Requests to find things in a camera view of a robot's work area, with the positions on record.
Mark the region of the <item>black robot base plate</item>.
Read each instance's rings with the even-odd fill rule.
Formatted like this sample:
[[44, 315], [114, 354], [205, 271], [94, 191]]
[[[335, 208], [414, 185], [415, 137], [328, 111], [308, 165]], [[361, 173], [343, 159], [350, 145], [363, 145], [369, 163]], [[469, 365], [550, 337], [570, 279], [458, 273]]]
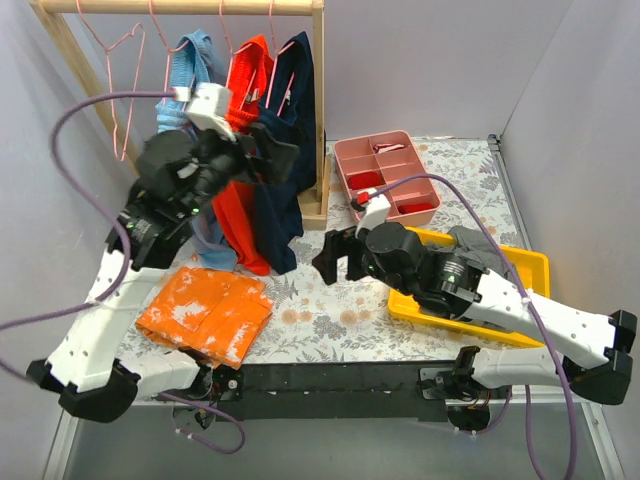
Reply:
[[445, 361], [245, 364], [200, 372], [177, 396], [240, 420], [387, 419], [481, 430], [505, 387], [458, 387]]

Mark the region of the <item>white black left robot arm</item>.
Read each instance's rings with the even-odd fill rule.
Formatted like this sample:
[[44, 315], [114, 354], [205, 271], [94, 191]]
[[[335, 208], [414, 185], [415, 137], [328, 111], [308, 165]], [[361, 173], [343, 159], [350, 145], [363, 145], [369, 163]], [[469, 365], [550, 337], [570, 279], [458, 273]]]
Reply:
[[58, 394], [70, 415], [99, 423], [122, 416], [135, 400], [166, 392], [205, 398], [213, 377], [204, 357], [189, 347], [136, 360], [117, 356], [144, 301], [191, 238], [192, 217], [230, 182], [280, 185], [300, 149], [276, 140], [261, 123], [225, 138], [206, 130], [192, 139], [170, 130], [146, 141], [139, 178], [112, 229], [88, 308], [79, 312], [61, 344], [34, 360], [27, 376]]

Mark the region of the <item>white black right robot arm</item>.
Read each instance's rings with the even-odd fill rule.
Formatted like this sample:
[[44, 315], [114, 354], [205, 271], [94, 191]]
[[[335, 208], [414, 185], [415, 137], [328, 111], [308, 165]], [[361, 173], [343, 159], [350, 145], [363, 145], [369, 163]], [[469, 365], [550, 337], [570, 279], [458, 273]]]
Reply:
[[325, 284], [336, 283], [341, 258], [347, 260], [350, 281], [371, 277], [431, 314], [488, 323], [540, 342], [538, 348], [462, 348], [450, 369], [423, 382], [444, 397], [472, 398], [511, 385], [566, 385], [589, 401], [623, 403], [633, 370], [635, 315], [592, 314], [534, 292], [523, 294], [498, 272], [427, 246], [395, 222], [327, 232], [312, 261]]

